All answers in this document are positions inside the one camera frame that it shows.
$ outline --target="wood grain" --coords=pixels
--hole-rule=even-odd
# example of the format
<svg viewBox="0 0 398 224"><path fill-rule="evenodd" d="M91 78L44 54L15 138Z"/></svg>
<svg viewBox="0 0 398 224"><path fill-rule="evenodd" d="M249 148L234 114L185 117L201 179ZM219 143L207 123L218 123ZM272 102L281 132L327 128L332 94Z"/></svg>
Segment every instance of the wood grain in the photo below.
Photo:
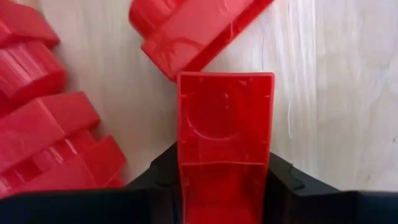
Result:
<svg viewBox="0 0 398 224"><path fill-rule="evenodd" d="M87 93L131 180L175 141L175 85L141 52L130 0L39 3L69 89ZM275 0L206 70L275 72L274 153L339 189L396 191L396 12L393 0Z"/></svg>

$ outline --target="light wood surface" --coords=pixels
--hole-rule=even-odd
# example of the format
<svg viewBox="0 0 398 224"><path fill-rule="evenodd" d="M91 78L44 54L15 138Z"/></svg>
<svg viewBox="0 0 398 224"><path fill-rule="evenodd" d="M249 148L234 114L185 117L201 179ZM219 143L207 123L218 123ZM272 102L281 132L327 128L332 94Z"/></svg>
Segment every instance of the light wood surface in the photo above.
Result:
<svg viewBox="0 0 398 224"><path fill-rule="evenodd" d="M140 50L130 0L34 4L133 179L176 140L176 92ZM339 189L398 191L397 12L394 0L275 0L206 70L275 72L274 153Z"/></svg>

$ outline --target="wooden table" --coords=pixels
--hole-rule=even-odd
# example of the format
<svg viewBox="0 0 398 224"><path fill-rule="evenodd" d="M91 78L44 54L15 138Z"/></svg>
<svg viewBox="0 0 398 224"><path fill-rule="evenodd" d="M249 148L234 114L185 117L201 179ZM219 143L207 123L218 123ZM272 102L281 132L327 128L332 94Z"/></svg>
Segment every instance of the wooden table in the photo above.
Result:
<svg viewBox="0 0 398 224"><path fill-rule="evenodd" d="M176 91L140 50L130 0L21 0L62 40L83 90L128 158L126 178L176 140ZM339 189L398 190L398 1L275 0L207 66L275 72L272 151Z"/></svg>

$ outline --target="black plastic part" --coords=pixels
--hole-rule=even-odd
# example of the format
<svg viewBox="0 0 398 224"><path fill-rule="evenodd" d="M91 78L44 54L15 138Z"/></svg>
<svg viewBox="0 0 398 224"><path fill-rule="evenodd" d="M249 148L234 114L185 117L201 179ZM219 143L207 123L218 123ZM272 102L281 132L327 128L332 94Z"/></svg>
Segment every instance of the black plastic part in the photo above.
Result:
<svg viewBox="0 0 398 224"><path fill-rule="evenodd" d="M339 192L272 154L264 223L396 223L398 194ZM174 144L125 189L22 194L0 200L1 223L181 221Z"/></svg>

